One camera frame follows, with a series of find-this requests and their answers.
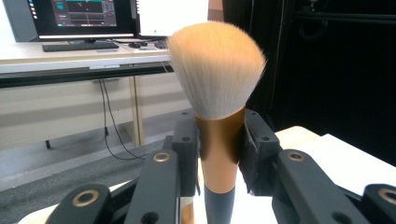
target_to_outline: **cable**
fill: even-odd
[[[161,61],[161,64],[163,65],[163,70],[165,70],[165,73],[169,73],[169,71],[166,69],[165,64],[163,64],[163,61]]]
[[[277,36],[277,43],[276,43],[276,53],[275,53],[275,67],[274,67],[274,79],[273,79],[273,88],[271,92],[271,102],[270,102],[270,107],[272,107],[274,103],[274,95],[275,95],[275,85],[276,85],[276,74],[278,73],[278,67],[279,67],[279,57],[280,57],[280,42],[282,40],[282,31],[283,27],[285,26],[285,7],[286,3],[285,0],[282,0],[281,2],[281,10],[280,10],[280,27],[279,27],[279,32]]]
[[[115,157],[115,158],[117,158],[117,159],[119,159],[119,160],[124,160],[124,161],[131,161],[131,160],[136,160],[136,159],[144,160],[145,158],[143,158],[143,157],[147,156],[149,153],[144,154],[144,155],[142,155],[142,156],[136,156],[134,153],[132,153],[131,151],[129,151],[129,150],[125,147],[125,145],[123,144],[123,142],[122,142],[122,140],[121,140],[121,138],[120,138],[119,131],[117,130],[117,127],[116,127],[116,122],[115,122],[115,120],[114,120],[113,113],[111,112],[110,101],[109,101],[109,98],[108,98],[108,93],[107,93],[105,81],[102,80],[102,79],[99,79],[99,85],[100,85],[100,89],[101,89],[101,92],[102,92],[102,99],[103,99],[103,110],[104,110],[104,117],[105,117],[105,129],[106,129],[106,100],[105,100],[105,94],[106,94],[108,111],[110,112],[110,116],[111,116],[111,119],[112,119],[112,121],[113,121],[113,126],[114,126],[114,129],[116,130],[117,136],[119,137],[120,142],[121,142],[123,148],[124,148],[129,154],[131,154],[131,155],[134,156],[134,157],[133,157],[133,158],[121,158],[121,157],[116,156],[116,155],[110,150],[110,147],[108,146],[107,134],[105,133],[105,142],[106,142],[107,150],[110,152],[110,154],[111,154],[113,157]]]

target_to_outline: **black cable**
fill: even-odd
[[[116,122],[115,122],[115,120],[114,120],[113,113],[111,112],[110,101],[109,101],[109,98],[108,98],[108,93],[107,93],[105,81],[102,80],[102,79],[99,79],[99,85],[100,85],[100,89],[101,89],[101,92],[102,92],[102,99],[103,99],[103,110],[104,110],[104,117],[105,117],[105,142],[106,142],[106,146],[107,146],[108,151],[110,152],[110,154],[111,154],[113,157],[115,157],[115,158],[117,158],[117,159],[119,159],[119,160],[125,160],[125,161],[131,161],[131,160],[135,160],[135,159],[144,160],[145,158],[143,158],[143,157],[144,157],[144,156],[147,156],[148,153],[147,153],[147,154],[144,154],[144,155],[142,155],[142,156],[136,156],[134,153],[130,152],[130,151],[125,147],[125,145],[123,144],[123,142],[122,142],[122,140],[121,140],[121,138],[120,138],[119,131],[117,130],[117,127],[116,127]],[[134,156],[133,158],[121,158],[121,157],[118,157],[118,156],[116,156],[116,155],[110,150],[110,147],[108,146],[107,134],[106,134],[106,103],[105,103],[106,100],[105,100],[105,93],[106,93],[106,98],[107,98],[108,111],[110,112],[110,116],[111,116],[111,119],[112,119],[112,121],[113,121],[113,126],[114,126],[114,129],[116,130],[117,136],[119,137],[120,142],[121,142],[123,148],[124,148],[129,154],[131,154],[132,156]]]

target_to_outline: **computer monitor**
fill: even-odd
[[[207,21],[208,0],[135,0],[141,39],[166,38],[191,24]]]
[[[136,33],[129,0],[26,0],[40,41],[113,39]]]

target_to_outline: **white bristles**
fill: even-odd
[[[168,38],[171,65],[195,114],[222,119],[245,105],[265,66],[257,44],[220,21],[187,26]]]

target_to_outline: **brush ferrule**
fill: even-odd
[[[193,224],[194,223],[194,205],[189,203],[181,207],[181,224]]]
[[[200,131],[201,161],[205,185],[215,193],[226,193],[235,186],[245,107],[224,119],[195,116]]]

